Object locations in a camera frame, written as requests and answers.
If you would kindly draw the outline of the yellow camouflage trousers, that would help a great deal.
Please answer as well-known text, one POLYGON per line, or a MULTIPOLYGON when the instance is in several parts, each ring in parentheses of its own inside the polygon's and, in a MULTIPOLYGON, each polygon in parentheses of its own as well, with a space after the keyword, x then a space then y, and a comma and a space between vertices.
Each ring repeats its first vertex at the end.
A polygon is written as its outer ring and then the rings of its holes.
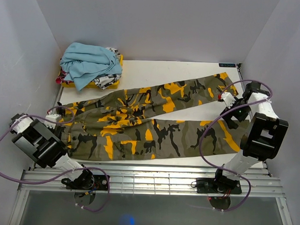
POLYGON ((249 121, 229 129, 224 120, 161 120, 160 115, 215 102, 227 88, 226 73, 151 87, 114 91, 65 105, 68 155, 90 161, 149 160, 236 153, 249 121))

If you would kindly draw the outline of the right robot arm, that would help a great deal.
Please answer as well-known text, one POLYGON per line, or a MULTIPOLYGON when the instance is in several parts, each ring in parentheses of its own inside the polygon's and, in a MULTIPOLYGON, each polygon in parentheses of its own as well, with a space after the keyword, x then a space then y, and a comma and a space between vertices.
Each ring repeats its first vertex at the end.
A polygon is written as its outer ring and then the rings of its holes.
POLYGON ((261 89, 261 84, 252 81, 246 85, 242 98, 228 92, 219 96, 226 107, 221 116, 230 129, 237 129, 249 114, 252 119, 241 137, 239 152, 222 169, 217 169, 212 186, 217 192, 238 188, 239 177, 254 164, 274 159, 289 128, 287 121, 280 119, 274 112, 269 100, 270 92, 261 89))

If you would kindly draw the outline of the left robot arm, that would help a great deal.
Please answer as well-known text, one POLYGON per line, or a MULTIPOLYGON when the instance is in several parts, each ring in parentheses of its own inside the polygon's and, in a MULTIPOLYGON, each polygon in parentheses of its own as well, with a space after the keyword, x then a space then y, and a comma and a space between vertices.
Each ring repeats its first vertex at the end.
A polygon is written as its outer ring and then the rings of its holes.
POLYGON ((49 166, 63 172, 69 170, 61 181, 67 189, 91 189, 95 183, 92 172, 80 170, 83 166, 69 157, 65 144, 53 133, 53 121, 61 117, 49 115, 46 118, 50 122, 42 123, 24 116, 22 113, 11 118, 10 132, 16 135, 12 142, 42 168, 49 166))

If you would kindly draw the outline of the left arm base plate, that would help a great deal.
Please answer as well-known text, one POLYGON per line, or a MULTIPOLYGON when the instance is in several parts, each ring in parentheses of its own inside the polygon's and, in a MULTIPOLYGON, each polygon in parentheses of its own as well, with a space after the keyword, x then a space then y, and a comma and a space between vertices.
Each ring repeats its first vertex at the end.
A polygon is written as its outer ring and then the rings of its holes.
POLYGON ((74 190, 108 190, 108 180, 104 175, 84 175, 81 174, 77 179, 71 180, 69 178, 62 179, 61 183, 65 185, 66 189, 74 190))

